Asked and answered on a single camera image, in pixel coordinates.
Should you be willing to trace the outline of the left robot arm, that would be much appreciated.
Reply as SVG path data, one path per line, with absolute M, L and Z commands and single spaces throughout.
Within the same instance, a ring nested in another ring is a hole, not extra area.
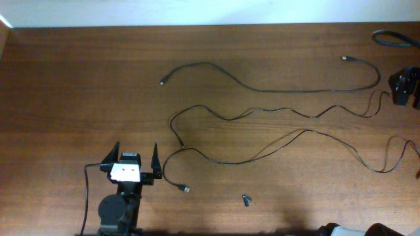
M 115 143 L 100 163 L 100 170 L 117 186 L 117 191 L 103 198 L 98 206 L 100 225 L 97 235 L 142 234 L 137 228 L 142 187 L 152 186 L 155 180 L 163 177 L 157 146 L 154 146 L 151 169 L 151 172 L 143 172 L 140 154 L 119 153 L 119 142 Z

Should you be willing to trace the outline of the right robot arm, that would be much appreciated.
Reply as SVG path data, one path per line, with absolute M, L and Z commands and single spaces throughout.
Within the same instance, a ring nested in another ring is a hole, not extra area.
M 397 106 L 406 106 L 411 95 L 415 97 L 413 107 L 419 109 L 419 67 L 407 67 L 391 75 L 388 80 L 392 92 L 393 103 Z M 317 236 L 403 236 L 403 234 L 381 223 L 371 225 L 367 230 L 360 231 L 328 223 L 321 226 L 316 232 Z

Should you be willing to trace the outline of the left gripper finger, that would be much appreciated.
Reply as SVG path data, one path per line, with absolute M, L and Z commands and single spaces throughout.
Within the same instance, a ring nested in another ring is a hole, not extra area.
M 160 163 L 159 155 L 158 155 L 158 144 L 156 142 L 154 143 L 154 150 L 153 150 L 152 161 L 151 161 L 151 169 L 152 169 L 153 179 L 162 179 L 163 178 L 161 163 Z
M 119 155 L 119 145 L 119 142 L 115 143 L 109 154 L 107 154 L 107 156 L 105 156 L 105 158 L 101 161 L 102 164 L 110 164 L 117 162 Z

